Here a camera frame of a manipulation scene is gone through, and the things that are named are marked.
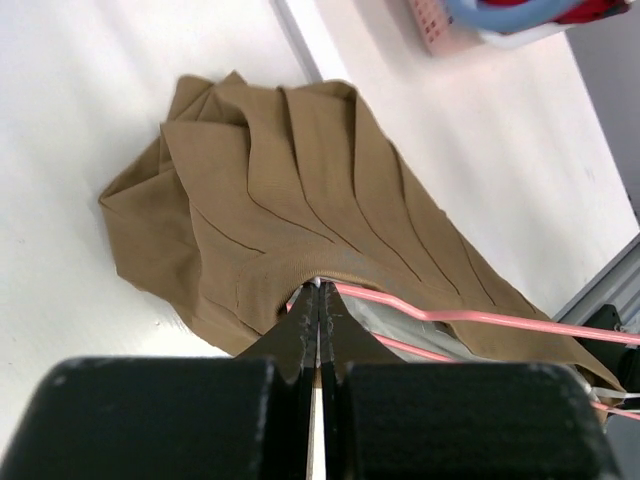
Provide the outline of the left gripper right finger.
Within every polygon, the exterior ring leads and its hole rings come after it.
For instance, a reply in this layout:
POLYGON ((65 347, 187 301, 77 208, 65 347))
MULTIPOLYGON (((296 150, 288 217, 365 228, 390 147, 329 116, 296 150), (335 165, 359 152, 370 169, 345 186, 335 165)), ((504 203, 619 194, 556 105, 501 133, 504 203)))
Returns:
POLYGON ((587 395, 566 369, 406 363, 319 293, 331 479, 616 479, 587 395))

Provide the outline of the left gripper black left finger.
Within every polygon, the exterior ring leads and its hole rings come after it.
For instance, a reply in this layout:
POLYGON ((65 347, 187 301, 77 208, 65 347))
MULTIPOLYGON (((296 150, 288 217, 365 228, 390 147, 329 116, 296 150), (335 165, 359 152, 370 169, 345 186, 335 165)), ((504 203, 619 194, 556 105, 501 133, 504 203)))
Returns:
POLYGON ((235 358, 76 357, 41 380, 5 479, 303 479, 319 289, 235 358))

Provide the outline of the pink wire hanger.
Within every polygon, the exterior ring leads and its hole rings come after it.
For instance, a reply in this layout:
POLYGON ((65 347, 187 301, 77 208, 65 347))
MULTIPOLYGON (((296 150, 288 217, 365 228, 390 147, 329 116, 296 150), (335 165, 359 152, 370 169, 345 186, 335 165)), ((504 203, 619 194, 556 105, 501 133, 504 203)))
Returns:
POLYGON ((483 313, 471 310, 425 311, 414 307, 393 295, 341 283, 337 283, 335 287, 340 294, 393 307, 423 322, 471 321, 609 343, 633 346, 639 345, 638 334, 609 331, 586 326, 566 325, 562 323, 483 313))

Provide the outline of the tan brown skirt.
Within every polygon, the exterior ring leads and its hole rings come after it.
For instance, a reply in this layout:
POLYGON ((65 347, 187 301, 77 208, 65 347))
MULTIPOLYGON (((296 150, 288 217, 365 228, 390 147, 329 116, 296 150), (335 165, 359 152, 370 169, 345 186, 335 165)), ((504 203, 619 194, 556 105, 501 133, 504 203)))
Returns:
POLYGON ((118 274, 232 355, 316 277, 423 310, 545 319, 457 230, 345 83, 185 76, 160 135, 99 203, 118 274))

